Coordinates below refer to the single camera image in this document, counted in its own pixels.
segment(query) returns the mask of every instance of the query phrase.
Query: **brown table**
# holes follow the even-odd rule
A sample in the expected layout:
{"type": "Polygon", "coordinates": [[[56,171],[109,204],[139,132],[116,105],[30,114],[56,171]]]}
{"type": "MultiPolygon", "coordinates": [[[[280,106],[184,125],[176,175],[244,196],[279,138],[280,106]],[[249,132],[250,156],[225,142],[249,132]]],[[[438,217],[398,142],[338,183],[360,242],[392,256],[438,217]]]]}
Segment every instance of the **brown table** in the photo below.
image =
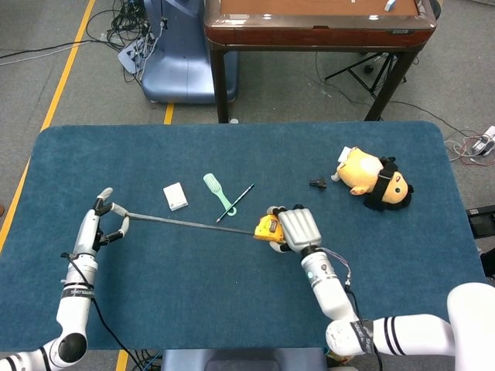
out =
{"type": "Polygon", "coordinates": [[[206,0],[218,121],[227,123],[224,54],[231,50],[387,52],[397,62],[366,121],[380,119],[402,77],[435,31],[428,0],[206,0]]]}

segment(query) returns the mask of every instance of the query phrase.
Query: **blue table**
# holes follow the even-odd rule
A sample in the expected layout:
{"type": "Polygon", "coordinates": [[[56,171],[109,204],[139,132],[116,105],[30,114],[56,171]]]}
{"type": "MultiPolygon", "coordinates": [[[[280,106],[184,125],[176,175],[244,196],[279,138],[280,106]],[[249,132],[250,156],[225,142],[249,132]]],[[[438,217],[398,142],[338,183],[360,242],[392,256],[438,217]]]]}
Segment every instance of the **blue table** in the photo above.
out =
{"type": "MultiPolygon", "coordinates": [[[[325,247],[347,258],[366,318],[432,313],[447,318],[457,284],[484,281],[440,131],[427,122],[50,128],[36,141],[24,190],[0,257],[0,349],[34,349],[58,336],[67,261],[95,196],[136,213],[214,223],[222,206],[203,183],[212,172],[253,230],[271,205],[309,207],[325,247]],[[397,157],[415,187],[411,205],[379,213],[342,183],[320,191],[344,145],[397,157]],[[162,192],[181,182],[189,206],[171,213],[162,192]]],[[[116,216],[104,218],[112,231],[116,216]]],[[[131,222],[128,235],[97,255],[96,296],[130,349],[325,345],[321,313],[295,254],[217,231],[131,222]]],[[[344,270],[334,263],[339,276],[344,270]]],[[[117,344],[91,312],[92,349],[117,344]]]]}

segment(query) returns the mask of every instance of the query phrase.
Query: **gray floor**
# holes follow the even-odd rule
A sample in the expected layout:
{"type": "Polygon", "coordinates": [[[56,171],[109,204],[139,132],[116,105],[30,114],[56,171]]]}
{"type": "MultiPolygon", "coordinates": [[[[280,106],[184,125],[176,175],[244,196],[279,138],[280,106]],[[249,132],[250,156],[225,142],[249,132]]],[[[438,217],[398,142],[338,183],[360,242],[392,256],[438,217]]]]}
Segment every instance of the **gray floor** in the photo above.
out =
{"type": "MultiPolygon", "coordinates": [[[[97,1],[93,14],[109,9],[111,3],[97,1]]],[[[2,0],[0,54],[73,40],[86,5],[77,0],[2,0]]],[[[495,123],[494,19],[495,6],[446,0],[439,27],[394,99],[417,104],[459,129],[484,132],[495,123]]],[[[93,34],[105,32],[108,21],[102,18],[92,23],[93,34]]],[[[0,203],[6,206],[12,201],[68,53],[0,66],[0,203]]],[[[232,116],[243,122],[361,120],[370,97],[349,75],[334,79],[334,86],[321,83],[315,57],[315,53],[243,53],[241,88],[232,116]]],[[[325,76],[358,57],[319,53],[319,72],[325,76]]],[[[91,44],[80,47],[52,125],[161,124],[164,112],[165,106],[149,103],[136,83],[123,81],[112,50],[91,44]]],[[[383,117],[432,121],[445,136],[453,133],[434,117],[401,104],[389,104],[383,117]]],[[[214,106],[177,105],[172,123],[215,121],[214,106]]],[[[495,204],[494,167],[454,163],[452,168],[466,208],[495,204]]],[[[494,239],[481,240],[479,245],[489,250],[494,239]]],[[[116,352],[90,352],[73,369],[114,369],[116,358],[116,352]]],[[[452,360],[444,357],[386,357],[384,361],[385,369],[453,369],[452,360]]],[[[374,362],[358,359],[355,363],[361,370],[374,370],[374,362]]]]}

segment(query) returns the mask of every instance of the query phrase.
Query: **table top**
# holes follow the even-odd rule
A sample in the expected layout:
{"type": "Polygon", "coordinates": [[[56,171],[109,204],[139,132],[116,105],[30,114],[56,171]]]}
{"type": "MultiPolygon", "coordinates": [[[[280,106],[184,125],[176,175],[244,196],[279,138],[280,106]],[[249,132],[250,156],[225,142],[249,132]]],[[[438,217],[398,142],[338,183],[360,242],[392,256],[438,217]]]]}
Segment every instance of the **table top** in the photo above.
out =
{"type": "Polygon", "coordinates": [[[322,48],[420,47],[436,27],[430,3],[397,0],[206,0],[205,33],[211,46],[322,48]]]}
{"type": "MultiPolygon", "coordinates": [[[[254,230],[272,205],[301,203],[325,247],[353,269],[365,318],[447,317],[456,285],[483,270],[440,131],[426,122],[58,127],[32,152],[26,183],[0,256],[0,350],[35,349],[58,336],[56,311],[80,222],[95,196],[132,212],[214,224],[222,206],[203,183],[212,172],[231,201],[221,224],[254,230]],[[415,187],[411,205],[379,213],[331,182],[344,145],[395,156],[415,187]],[[325,176],[326,190],[309,186],[325,176]],[[181,182],[189,205],[170,212],[162,188],[181,182]]],[[[105,232],[121,220],[107,214],[105,232]]],[[[295,254],[249,236],[131,221],[97,255],[95,294],[130,349],[319,347],[328,319],[295,254]]],[[[345,270],[337,263],[341,279],[345,270]]],[[[91,309],[91,349],[116,349],[91,309]]]]}

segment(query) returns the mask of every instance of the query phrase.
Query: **black pen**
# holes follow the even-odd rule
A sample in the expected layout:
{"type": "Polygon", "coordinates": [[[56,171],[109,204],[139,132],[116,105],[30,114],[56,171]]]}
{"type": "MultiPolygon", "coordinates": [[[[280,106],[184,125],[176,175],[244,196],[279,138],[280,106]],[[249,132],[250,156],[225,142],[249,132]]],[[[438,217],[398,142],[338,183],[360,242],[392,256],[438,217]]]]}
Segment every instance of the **black pen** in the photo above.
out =
{"type": "Polygon", "coordinates": [[[231,211],[231,210],[232,210],[232,208],[233,208],[234,206],[236,206],[236,204],[237,204],[239,201],[241,201],[241,200],[242,200],[242,198],[243,198],[244,196],[246,196],[246,193],[248,193],[249,191],[251,191],[251,190],[253,189],[253,187],[254,187],[254,183],[253,183],[253,184],[251,184],[251,185],[250,185],[250,186],[249,186],[249,187],[248,187],[248,188],[247,188],[244,192],[242,192],[242,193],[241,193],[241,195],[240,195],[239,197],[237,197],[237,199],[236,199],[236,200],[232,203],[232,205],[230,205],[230,207],[229,207],[227,210],[225,210],[225,213],[223,213],[223,214],[220,216],[220,218],[218,218],[218,219],[217,219],[217,223],[219,223],[219,222],[220,222],[220,221],[224,218],[224,216],[226,216],[226,215],[227,215],[227,213],[228,213],[229,211],[231,211]]]}

